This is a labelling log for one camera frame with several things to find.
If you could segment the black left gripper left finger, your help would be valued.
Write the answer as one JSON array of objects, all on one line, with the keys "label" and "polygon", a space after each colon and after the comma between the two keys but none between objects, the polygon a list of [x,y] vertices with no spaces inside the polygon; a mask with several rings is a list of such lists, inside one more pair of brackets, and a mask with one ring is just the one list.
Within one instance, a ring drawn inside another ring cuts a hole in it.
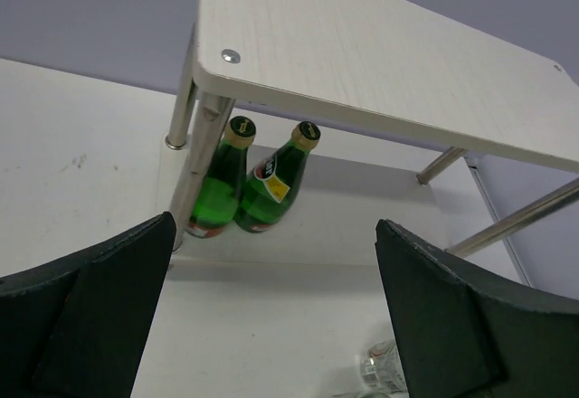
[{"label": "black left gripper left finger", "polygon": [[2,396],[129,397],[175,236],[164,212],[2,277]]}]

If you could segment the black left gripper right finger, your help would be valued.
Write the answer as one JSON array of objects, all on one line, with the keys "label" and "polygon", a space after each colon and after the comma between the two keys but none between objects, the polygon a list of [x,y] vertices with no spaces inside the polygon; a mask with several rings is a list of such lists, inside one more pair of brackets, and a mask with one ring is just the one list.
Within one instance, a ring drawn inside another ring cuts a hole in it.
[{"label": "black left gripper right finger", "polygon": [[381,220],[376,257],[412,397],[575,397],[578,302]]}]

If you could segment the clear glass bottle green cap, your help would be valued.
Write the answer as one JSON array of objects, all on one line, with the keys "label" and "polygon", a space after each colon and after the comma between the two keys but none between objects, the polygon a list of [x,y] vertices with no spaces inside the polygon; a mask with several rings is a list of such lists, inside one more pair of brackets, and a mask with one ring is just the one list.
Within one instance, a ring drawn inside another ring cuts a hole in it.
[{"label": "clear glass bottle green cap", "polygon": [[407,393],[398,347],[393,339],[371,346],[360,362],[362,381],[370,389],[386,393]]}]

